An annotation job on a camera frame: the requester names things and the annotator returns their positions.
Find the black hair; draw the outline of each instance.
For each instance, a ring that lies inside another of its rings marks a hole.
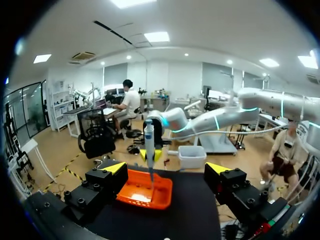
[[[124,80],[122,84],[123,84],[123,87],[128,87],[128,88],[131,88],[134,85],[134,83],[129,79]]]

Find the man sitting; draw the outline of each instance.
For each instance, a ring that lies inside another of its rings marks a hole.
[[[138,114],[135,113],[135,110],[140,107],[140,95],[134,89],[133,82],[127,79],[124,80],[122,84],[124,91],[127,93],[121,104],[112,105],[113,108],[121,110],[121,112],[118,112],[112,117],[119,136],[122,136],[120,123],[123,120],[135,118]]]
[[[288,129],[280,132],[275,138],[269,154],[269,161],[260,165],[262,180],[265,186],[271,184],[271,191],[275,190],[275,183],[270,183],[269,174],[283,176],[284,181],[289,184],[286,195],[298,184],[299,176],[294,169],[294,165],[299,160],[301,147],[302,143],[297,134],[297,124],[289,120]]]

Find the shelving unit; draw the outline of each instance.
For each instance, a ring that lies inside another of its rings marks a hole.
[[[73,120],[63,115],[63,113],[72,110],[72,96],[69,95],[68,90],[60,90],[50,94],[50,112],[54,120],[52,130],[58,130],[67,126]]]

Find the orange plastic tray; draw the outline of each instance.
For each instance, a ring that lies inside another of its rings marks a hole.
[[[148,209],[164,210],[171,204],[173,183],[169,178],[153,174],[153,188],[148,172],[128,169],[128,180],[117,200]]]

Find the air conditioning vent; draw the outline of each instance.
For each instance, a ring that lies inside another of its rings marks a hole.
[[[307,74],[306,78],[313,84],[317,84],[320,85],[319,79],[317,79],[317,77],[315,75],[312,74]]]
[[[82,61],[82,60],[89,60],[94,58],[96,55],[92,52],[84,51],[84,52],[79,52],[76,55],[72,57],[72,60],[76,61]]]
[[[81,63],[78,62],[78,61],[68,61],[68,64],[70,64],[70,65],[81,65]]]

